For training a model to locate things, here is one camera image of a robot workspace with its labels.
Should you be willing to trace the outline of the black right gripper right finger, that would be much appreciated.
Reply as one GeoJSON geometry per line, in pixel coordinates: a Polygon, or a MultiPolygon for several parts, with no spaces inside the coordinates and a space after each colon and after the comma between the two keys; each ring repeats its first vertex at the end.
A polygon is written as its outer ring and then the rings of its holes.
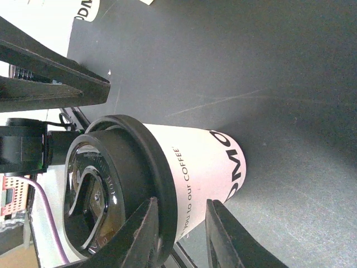
{"type": "Polygon", "coordinates": [[[258,243],[219,200],[206,201],[209,267],[286,267],[258,243]]]}

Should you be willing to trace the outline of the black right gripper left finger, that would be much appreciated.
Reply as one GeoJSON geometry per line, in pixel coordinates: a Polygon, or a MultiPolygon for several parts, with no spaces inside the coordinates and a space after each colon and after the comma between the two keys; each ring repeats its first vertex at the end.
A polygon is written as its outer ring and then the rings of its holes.
{"type": "Polygon", "coordinates": [[[145,200],[98,253],[70,267],[159,267],[158,202],[145,200]]]}

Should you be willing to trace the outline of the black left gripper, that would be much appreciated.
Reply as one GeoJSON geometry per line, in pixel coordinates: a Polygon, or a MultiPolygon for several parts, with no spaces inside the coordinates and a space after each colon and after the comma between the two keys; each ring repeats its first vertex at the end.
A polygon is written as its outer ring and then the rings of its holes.
{"type": "MultiPolygon", "coordinates": [[[[1,77],[1,112],[90,106],[108,99],[108,80],[52,51],[4,18],[1,61],[58,82],[1,77]]],[[[80,134],[71,123],[9,118],[1,127],[1,173],[32,175],[63,165],[80,134]]]]}

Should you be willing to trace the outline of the single white paper cup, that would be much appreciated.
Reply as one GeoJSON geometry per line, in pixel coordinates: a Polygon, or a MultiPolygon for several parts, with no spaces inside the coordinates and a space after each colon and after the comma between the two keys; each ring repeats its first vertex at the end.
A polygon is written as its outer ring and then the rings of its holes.
{"type": "Polygon", "coordinates": [[[206,201],[230,199],[247,165],[235,139],[199,128],[139,124],[159,200],[160,229],[174,243],[205,219],[206,201]]]}

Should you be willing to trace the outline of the left stack of paper cups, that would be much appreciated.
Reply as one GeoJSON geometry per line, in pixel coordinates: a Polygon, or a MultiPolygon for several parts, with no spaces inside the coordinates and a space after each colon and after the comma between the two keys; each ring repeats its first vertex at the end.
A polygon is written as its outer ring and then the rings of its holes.
{"type": "Polygon", "coordinates": [[[54,52],[66,56],[74,21],[93,22],[100,1],[4,1],[1,17],[54,52]]]}

